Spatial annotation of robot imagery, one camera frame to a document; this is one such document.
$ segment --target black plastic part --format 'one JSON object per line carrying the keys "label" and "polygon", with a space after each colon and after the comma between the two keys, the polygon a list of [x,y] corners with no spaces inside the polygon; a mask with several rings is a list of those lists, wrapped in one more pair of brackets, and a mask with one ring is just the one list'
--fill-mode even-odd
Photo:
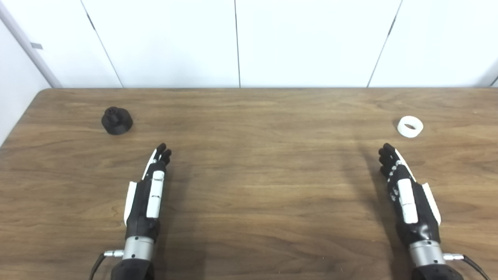
{"label": "black plastic part", "polygon": [[109,107],[102,116],[102,125],[109,134],[120,135],[131,129],[133,119],[126,109]]}
{"label": "black plastic part", "polygon": [[412,181],[412,189],[415,205],[417,206],[417,223],[405,224],[401,205],[399,203],[394,205],[397,216],[396,232],[398,233],[401,242],[403,242],[406,247],[412,243],[424,240],[434,240],[441,243],[439,225],[432,214],[429,201],[427,201],[422,185]]}
{"label": "black plastic part", "polygon": [[463,280],[460,273],[448,265],[427,265],[414,268],[412,280]]}
{"label": "black plastic part", "polygon": [[150,185],[151,182],[149,180],[140,181],[136,185],[131,212],[126,220],[125,240],[131,236],[146,236],[153,239],[154,243],[157,241],[161,223],[158,219],[147,218]]}
{"label": "black plastic part", "polygon": [[122,260],[113,267],[111,280],[154,280],[154,265],[142,259]]}

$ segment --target white wall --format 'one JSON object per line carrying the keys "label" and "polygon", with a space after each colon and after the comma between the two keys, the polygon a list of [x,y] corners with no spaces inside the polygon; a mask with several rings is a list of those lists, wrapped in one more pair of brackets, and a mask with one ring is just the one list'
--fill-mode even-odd
{"label": "white wall", "polygon": [[403,0],[370,86],[490,86],[497,10],[496,0]]}
{"label": "white wall", "polygon": [[62,87],[122,87],[80,0],[1,2]]}
{"label": "white wall", "polygon": [[124,87],[239,87],[234,0],[83,4]]}
{"label": "white wall", "polygon": [[0,20],[0,144],[36,94],[49,84]]}
{"label": "white wall", "polygon": [[400,0],[237,0],[242,87],[366,87]]}

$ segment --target white ring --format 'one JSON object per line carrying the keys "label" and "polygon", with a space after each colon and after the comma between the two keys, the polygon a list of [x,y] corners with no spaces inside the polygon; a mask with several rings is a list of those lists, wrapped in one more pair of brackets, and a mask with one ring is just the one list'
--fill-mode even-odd
{"label": "white ring", "polygon": [[399,120],[398,132],[405,137],[413,138],[417,136],[422,129],[424,129],[424,124],[416,117],[405,116]]}

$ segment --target white finger segment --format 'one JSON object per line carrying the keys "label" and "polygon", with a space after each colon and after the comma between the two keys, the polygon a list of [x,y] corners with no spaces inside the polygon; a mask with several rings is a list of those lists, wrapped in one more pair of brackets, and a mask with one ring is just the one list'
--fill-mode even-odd
{"label": "white finger segment", "polygon": [[403,220],[407,224],[415,224],[418,222],[417,206],[415,205],[415,197],[411,187],[410,179],[401,179],[397,183],[399,190],[399,202],[403,210]]}

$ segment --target black object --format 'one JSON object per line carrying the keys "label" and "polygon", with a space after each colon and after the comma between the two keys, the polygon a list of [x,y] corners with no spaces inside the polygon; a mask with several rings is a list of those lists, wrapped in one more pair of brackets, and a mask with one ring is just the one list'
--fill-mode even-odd
{"label": "black object", "polygon": [[447,265],[428,265],[412,270],[412,280],[464,280],[462,275]]}
{"label": "black object", "polygon": [[109,134],[120,135],[131,129],[133,120],[126,109],[109,107],[102,116],[102,125]]}
{"label": "black object", "polygon": [[490,277],[483,271],[483,269],[480,266],[478,266],[476,263],[474,263],[474,261],[472,261],[469,257],[464,255],[463,261],[466,262],[468,265],[472,266],[472,268],[474,268],[477,272],[479,272],[484,277],[484,279],[491,280]]}
{"label": "black object", "polygon": [[100,254],[99,257],[97,258],[97,261],[95,262],[94,266],[92,267],[92,271],[90,272],[90,277],[88,278],[89,280],[93,280],[93,276],[95,275],[95,272],[97,272],[97,269],[99,269],[100,264],[104,261],[106,256],[104,254]]}

